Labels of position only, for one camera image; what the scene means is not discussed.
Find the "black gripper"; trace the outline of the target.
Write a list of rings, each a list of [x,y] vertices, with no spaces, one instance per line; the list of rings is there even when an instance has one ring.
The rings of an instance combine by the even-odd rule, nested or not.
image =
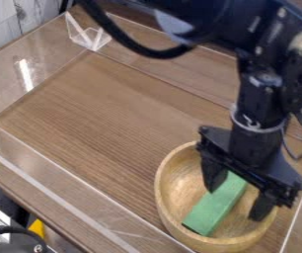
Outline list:
[[[263,221],[274,207],[294,206],[302,191],[302,175],[287,162],[282,147],[290,117],[271,124],[240,120],[232,114],[230,129],[199,127],[196,150],[201,158],[203,181],[213,193],[230,173],[235,173],[258,188],[250,219]]]

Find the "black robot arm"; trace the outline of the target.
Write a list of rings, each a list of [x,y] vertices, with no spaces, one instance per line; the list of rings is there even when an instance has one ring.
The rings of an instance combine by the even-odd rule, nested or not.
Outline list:
[[[231,172],[259,188],[250,219],[291,207],[302,176],[287,163],[284,134],[302,125],[302,10],[287,0],[135,0],[184,48],[209,42],[238,57],[240,92],[232,128],[199,128],[204,184],[216,190]]]

